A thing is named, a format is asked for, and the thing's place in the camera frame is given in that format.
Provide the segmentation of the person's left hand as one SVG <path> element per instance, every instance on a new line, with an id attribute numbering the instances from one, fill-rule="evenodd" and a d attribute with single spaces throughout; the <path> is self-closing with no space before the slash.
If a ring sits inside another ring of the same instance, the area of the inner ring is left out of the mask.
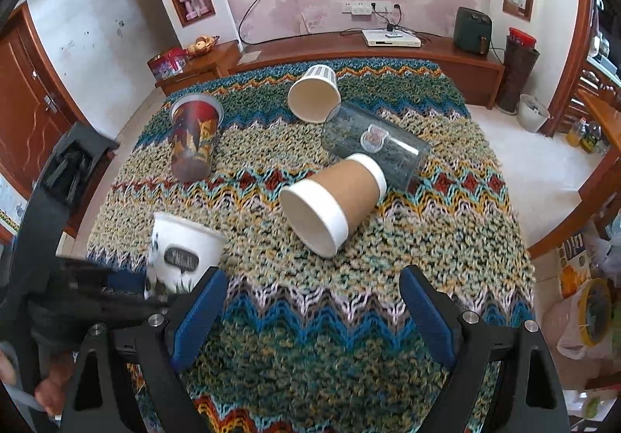
<path id="1" fill-rule="evenodd" d="M 45 412 L 50 417 L 62 414 L 66 388 L 74 374 L 75 362 L 71 352 L 58 352 L 52 356 L 49 374 L 36 387 L 33 394 L 18 387 L 16 359 L 1 351 L 1 381 L 9 396 L 20 406 L 37 412 Z"/>

